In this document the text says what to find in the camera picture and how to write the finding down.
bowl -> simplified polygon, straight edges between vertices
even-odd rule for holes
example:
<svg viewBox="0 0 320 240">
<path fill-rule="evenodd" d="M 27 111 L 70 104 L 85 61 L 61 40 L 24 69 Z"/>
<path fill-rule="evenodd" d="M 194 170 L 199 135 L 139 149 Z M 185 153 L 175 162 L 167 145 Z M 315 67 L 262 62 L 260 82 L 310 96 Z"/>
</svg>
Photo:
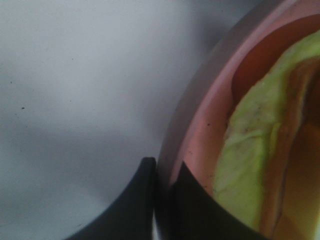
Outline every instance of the bowl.
<svg viewBox="0 0 320 240">
<path fill-rule="evenodd" d="M 213 171 L 235 103 L 290 45 L 320 29 L 320 1 L 265 0 L 215 46 L 184 92 L 163 141 L 157 219 L 168 238 L 170 190 L 182 163 L 212 196 Z"/>
</svg>

pink bowl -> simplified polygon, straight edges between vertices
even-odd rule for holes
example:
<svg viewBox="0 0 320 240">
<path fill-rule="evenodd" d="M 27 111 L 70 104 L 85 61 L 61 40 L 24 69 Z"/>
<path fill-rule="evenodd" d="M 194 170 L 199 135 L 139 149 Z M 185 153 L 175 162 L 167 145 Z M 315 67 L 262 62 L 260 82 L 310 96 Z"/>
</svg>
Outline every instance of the pink bowl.
<svg viewBox="0 0 320 240">
<path fill-rule="evenodd" d="M 157 174 L 164 208 L 182 162 L 212 195 L 234 103 L 288 46 L 318 29 L 319 0 L 265 0 L 215 46 L 183 94 L 162 145 Z"/>
</svg>

green food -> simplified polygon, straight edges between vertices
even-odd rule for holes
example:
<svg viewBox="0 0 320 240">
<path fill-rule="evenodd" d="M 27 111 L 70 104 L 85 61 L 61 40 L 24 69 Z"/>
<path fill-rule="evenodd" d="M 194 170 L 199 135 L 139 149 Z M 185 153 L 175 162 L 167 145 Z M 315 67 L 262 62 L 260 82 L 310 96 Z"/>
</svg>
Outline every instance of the green food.
<svg viewBox="0 0 320 240">
<path fill-rule="evenodd" d="M 320 31 L 288 48 L 237 105 L 225 134 L 212 182 L 214 199 L 259 230 L 263 177 L 286 110 L 286 79 L 297 63 L 320 55 Z"/>
</svg>

black plastic piece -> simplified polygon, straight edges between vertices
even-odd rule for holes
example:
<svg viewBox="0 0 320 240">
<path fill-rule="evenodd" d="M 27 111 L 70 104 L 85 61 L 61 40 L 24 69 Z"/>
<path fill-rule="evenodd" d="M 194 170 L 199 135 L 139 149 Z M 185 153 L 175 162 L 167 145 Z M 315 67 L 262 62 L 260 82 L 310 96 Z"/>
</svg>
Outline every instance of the black plastic piece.
<svg viewBox="0 0 320 240">
<path fill-rule="evenodd" d="M 220 207 L 184 163 L 171 201 L 171 240 L 267 240 Z"/>
<path fill-rule="evenodd" d="M 156 160 L 145 157 L 118 199 L 67 240 L 151 240 Z"/>
</svg>

white surface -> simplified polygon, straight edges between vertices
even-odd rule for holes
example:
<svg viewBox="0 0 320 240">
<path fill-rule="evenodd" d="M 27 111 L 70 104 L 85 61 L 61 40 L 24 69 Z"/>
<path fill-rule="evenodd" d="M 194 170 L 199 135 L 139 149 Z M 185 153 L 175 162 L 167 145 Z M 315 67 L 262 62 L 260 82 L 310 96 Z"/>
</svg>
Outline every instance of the white surface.
<svg viewBox="0 0 320 240">
<path fill-rule="evenodd" d="M 109 206 L 258 2 L 0 1 L 0 239 L 61 240 Z"/>
</svg>

